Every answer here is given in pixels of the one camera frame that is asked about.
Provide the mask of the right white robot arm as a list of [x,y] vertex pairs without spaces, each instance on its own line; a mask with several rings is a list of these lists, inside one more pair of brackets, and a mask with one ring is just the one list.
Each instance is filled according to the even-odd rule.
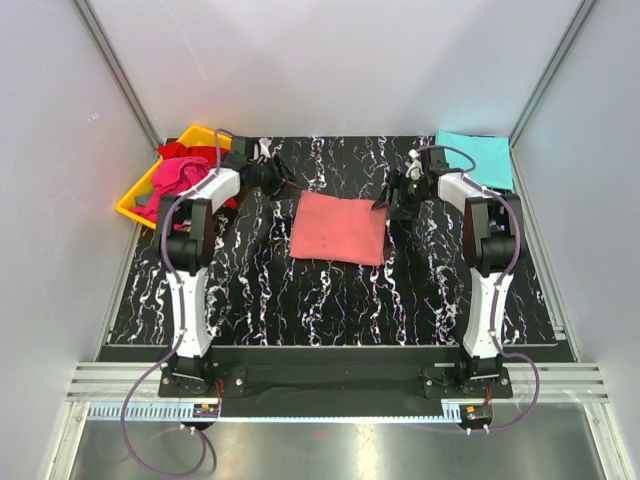
[[471,178],[475,160],[454,147],[425,145],[409,153],[403,168],[389,175],[372,209],[394,208],[401,220],[417,217],[421,204],[440,200],[463,215],[463,258],[470,269],[469,320],[444,388],[466,396],[500,384],[505,353],[502,325],[513,270],[526,250],[516,194],[500,194]]

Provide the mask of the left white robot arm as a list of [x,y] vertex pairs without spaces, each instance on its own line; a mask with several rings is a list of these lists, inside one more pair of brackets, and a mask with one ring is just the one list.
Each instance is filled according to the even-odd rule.
[[174,324],[171,350],[160,365],[168,379],[180,379],[193,395],[208,394],[216,382],[205,302],[216,243],[215,213],[226,201],[241,201],[254,189],[279,200],[297,187],[295,181],[268,140],[233,137],[230,151],[219,154],[202,179],[160,198],[156,248],[166,269]]

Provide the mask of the salmon pink t-shirt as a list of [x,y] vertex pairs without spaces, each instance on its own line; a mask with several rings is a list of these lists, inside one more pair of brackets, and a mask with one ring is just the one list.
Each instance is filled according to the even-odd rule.
[[290,256],[377,267],[384,263],[386,211],[371,200],[301,193]]

